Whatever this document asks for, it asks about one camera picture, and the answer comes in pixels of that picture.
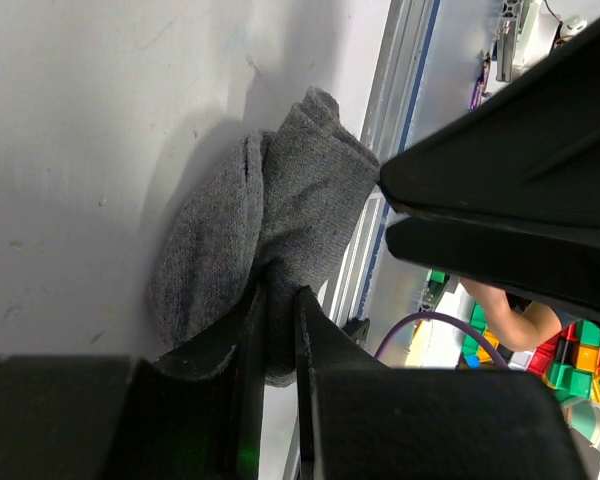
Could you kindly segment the person's bare forearm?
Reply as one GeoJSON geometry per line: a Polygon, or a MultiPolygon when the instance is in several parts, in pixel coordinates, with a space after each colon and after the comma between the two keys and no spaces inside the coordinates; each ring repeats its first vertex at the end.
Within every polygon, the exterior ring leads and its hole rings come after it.
{"type": "Polygon", "coordinates": [[[513,352],[534,350],[563,330],[559,317],[544,304],[531,302],[517,313],[504,290],[466,278],[460,278],[460,283],[481,306],[491,333],[513,352]]]}

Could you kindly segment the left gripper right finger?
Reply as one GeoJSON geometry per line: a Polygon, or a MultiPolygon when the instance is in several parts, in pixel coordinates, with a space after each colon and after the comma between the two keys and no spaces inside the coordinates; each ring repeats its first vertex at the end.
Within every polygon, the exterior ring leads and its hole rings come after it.
{"type": "Polygon", "coordinates": [[[504,369],[392,369],[323,313],[293,307],[303,479],[581,479],[554,396],[504,369]]]}

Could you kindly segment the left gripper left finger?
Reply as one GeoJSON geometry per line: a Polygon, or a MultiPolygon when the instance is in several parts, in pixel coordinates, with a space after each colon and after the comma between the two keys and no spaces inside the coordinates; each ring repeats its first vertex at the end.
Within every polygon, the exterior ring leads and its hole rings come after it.
{"type": "Polygon", "coordinates": [[[262,287],[156,361],[0,356],[0,479],[254,479],[262,287]]]}

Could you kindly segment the grey sock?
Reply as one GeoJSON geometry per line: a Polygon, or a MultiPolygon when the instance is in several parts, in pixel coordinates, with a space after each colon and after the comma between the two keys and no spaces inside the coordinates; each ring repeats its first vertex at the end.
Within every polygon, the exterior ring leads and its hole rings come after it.
{"type": "Polygon", "coordinates": [[[176,216],[149,287],[158,329],[177,347],[228,314],[249,287],[266,295],[269,385],[295,380],[293,299],[342,260],[379,172],[312,87],[280,127],[240,139],[176,216]]]}

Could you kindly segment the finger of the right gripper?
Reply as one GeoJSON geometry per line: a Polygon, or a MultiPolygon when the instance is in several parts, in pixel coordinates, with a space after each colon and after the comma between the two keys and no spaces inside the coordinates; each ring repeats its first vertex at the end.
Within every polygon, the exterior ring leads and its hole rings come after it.
{"type": "Polygon", "coordinates": [[[537,300],[600,325],[600,249],[450,221],[410,217],[388,228],[397,259],[537,300]]]}
{"type": "Polygon", "coordinates": [[[379,184],[413,209],[600,230],[600,18],[386,162],[379,184]]]}

